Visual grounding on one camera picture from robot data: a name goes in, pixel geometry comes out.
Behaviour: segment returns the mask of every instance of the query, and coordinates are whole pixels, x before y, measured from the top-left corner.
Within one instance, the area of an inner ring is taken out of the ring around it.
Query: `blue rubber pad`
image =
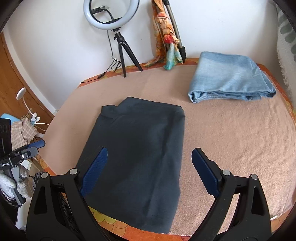
[[[42,147],[45,146],[45,141],[44,140],[40,140],[40,141],[36,141],[36,142],[30,143],[28,145],[28,148],[30,148],[32,146],[35,146],[36,148],[42,148]]]
[[[218,189],[218,180],[215,177],[214,173],[196,149],[193,150],[191,157],[192,163],[197,170],[207,192],[217,198],[220,192]]]
[[[107,159],[108,151],[106,148],[103,148],[82,179],[82,188],[80,189],[80,193],[83,197],[92,192],[104,166],[107,163]]]

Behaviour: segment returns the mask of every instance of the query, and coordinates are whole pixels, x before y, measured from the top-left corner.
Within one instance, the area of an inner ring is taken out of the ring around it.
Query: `plaid fabric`
[[[28,118],[21,121],[15,121],[11,124],[11,144],[12,149],[27,145],[37,134],[36,128],[31,124]]]
[[[13,150],[26,144],[22,136],[22,121],[15,121],[11,124],[11,144]]]
[[[31,124],[28,118],[22,120],[22,135],[27,143],[33,140],[34,136],[37,134],[36,128]]]

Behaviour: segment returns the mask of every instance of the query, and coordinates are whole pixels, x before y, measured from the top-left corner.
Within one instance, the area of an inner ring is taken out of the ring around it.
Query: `white wall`
[[[24,66],[22,65],[22,62],[20,61],[15,48],[13,46],[13,43],[11,41],[10,38],[10,34],[8,31],[8,26],[6,25],[4,27],[4,33],[5,33],[5,41],[7,44],[7,47],[9,49],[9,53],[18,69],[18,71],[21,73],[22,77],[24,78],[24,80],[26,81],[26,83],[28,84],[28,86],[30,87],[30,89],[34,92],[34,94],[37,96],[37,98],[45,105],[45,107],[51,112],[51,113],[55,113],[56,109],[52,106],[52,104],[44,97],[44,95],[40,92],[40,90],[37,88],[37,86],[35,85],[34,81],[31,79],[31,77],[29,76],[29,74],[27,73],[26,69],[24,68]]]
[[[116,16],[129,0],[107,3]],[[188,57],[202,51],[242,54],[266,65],[276,77],[277,14],[268,0],[170,0]],[[59,109],[79,82],[100,74],[111,63],[107,33],[92,27],[83,15],[83,0],[25,0],[16,9],[4,34],[30,79],[50,104]],[[134,18],[121,33],[140,63],[155,52],[151,0],[140,0]],[[118,59],[117,42],[112,40]],[[125,56],[126,65],[132,62]]]

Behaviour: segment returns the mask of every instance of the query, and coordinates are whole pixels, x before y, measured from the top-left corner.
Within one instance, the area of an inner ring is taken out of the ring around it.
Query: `tripod leg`
[[[124,42],[122,42],[122,46],[124,47],[125,51],[128,53],[129,57],[131,58],[131,60],[135,64],[135,66],[137,66],[140,71],[143,71],[141,65],[139,64],[136,56],[133,54],[133,52],[132,52],[131,48],[129,47],[128,43],[126,41],[124,41]]]
[[[119,50],[119,55],[120,55],[120,61],[121,61],[123,76],[126,77],[126,66],[124,65],[124,58],[123,58],[121,43],[118,43],[118,50]]]

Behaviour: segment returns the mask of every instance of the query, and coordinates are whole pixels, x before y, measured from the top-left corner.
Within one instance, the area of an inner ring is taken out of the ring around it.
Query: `wooden door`
[[[41,123],[50,124],[53,119],[51,112],[40,102],[36,95],[26,84],[20,73],[18,72],[5,42],[4,34],[1,33],[0,42],[0,116],[3,113],[10,114],[17,118],[21,118],[28,113],[23,100],[17,100],[18,91],[25,87],[27,92],[24,95],[25,101],[32,112],[38,113]],[[46,130],[46,125],[38,125]]]

